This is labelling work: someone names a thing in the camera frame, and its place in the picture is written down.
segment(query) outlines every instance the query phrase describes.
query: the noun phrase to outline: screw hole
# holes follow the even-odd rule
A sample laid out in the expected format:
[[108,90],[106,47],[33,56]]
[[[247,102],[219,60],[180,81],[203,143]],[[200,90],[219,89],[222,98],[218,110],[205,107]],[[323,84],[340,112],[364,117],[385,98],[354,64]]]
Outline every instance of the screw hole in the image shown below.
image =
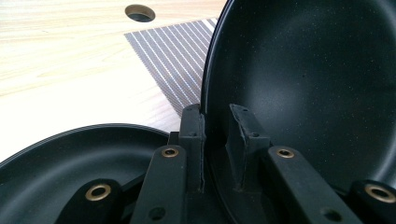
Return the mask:
[[172,150],[172,149],[171,149],[171,150],[166,150],[166,151],[165,151],[165,154],[166,154],[166,155],[173,155],[173,154],[175,154],[175,151]]
[[167,148],[162,151],[162,154],[166,158],[172,158],[178,155],[178,150],[174,148]]
[[343,220],[343,217],[331,208],[322,208],[320,209],[320,213],[330,221],[340,222]]
[[365,191],[373,198],[383,203],[396,203],[396,196],[378,185],[367,185]]
[[294,153],[288,149],[280,149],[276,152],[276,154],[283,158],[293,158]]
[[128,6],[125,8],[125,14],[134,21],[149,22],[155,19],[155,12],[151,8],[142,5]]
[[158,221],[165,217],[166,211],[163,207],[156,207],[149,211],[148,216],[153,221]]
[[85,193],[85,198],[88,201],[96,202],[101,201],[105,197],[107,197],[111,192],[111,187],[107,184],[98,184],[92,186],[88,191]]
[[98,189],[94,189],[93,191],[92,191],[92,195],[93,196],[99,196],[99,195],[101,195],[101,194],[103,194],[103,193],[105,193],[106,192],[106,189],[105,188],[98,188]]

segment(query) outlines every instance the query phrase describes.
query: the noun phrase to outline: frying pan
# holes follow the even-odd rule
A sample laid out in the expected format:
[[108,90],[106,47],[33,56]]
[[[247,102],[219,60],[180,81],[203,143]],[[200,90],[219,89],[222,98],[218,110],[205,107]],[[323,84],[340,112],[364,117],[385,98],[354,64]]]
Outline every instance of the frying pan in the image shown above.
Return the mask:
[[1,223],[54,223],[84,184],[121,185],[143,175],[168,134],[130,124],[103,124],[60,133],[0,163]]
[[210,148],[227,141],[229,104],[341,192],[396,187],[396,2],[229,1],[205,64]]

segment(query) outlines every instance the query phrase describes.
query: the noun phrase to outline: wooden table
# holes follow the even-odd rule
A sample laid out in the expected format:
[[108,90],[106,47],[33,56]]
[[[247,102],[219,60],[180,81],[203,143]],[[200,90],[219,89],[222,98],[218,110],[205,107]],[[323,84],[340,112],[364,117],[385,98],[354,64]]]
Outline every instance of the wooden table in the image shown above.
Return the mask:
[[[137,22],[125,8],[152,8]],[[124,34],[218,17],[225,0],[0,2],[0,161],[99,123],[177,131],[180,118]]]

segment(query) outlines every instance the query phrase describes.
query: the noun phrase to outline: grid pattern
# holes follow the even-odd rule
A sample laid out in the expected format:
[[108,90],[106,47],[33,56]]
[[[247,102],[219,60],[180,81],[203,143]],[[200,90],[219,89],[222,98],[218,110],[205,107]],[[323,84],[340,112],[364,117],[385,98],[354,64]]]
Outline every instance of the grid pattern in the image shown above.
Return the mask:
[[198,104],[207,49],[217,20],[187,22],[125,34],[179,116]]

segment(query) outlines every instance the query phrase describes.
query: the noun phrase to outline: black plastic bracket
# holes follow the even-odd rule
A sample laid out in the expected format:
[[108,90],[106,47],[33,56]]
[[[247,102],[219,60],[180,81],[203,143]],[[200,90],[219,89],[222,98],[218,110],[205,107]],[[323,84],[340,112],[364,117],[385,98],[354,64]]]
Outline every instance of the black plastic bracket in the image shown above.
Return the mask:
[[364,223],[396,224],[396,189],[374,181],[355,181],[346,197]]
[[123,206],[120,184],[111,179],[96,179],[77,190],[55,223],[118,223]]
[[267,169],[291,215],[291,223],[361,223],[299,151],[271,147]]
[[155,150],[131,224],[185,222],[186,162],[182,147],[171,145]]
[[231,117],[226,150],[230,159],[235,188],[260,189],[257,171],[262,153],[269,148],[270,136],[246,107],[230,105]]
[[188,169],[188,192],[204,189],[204,119],[199,105],[189,105],[183,109],[178,144],[186,149]]

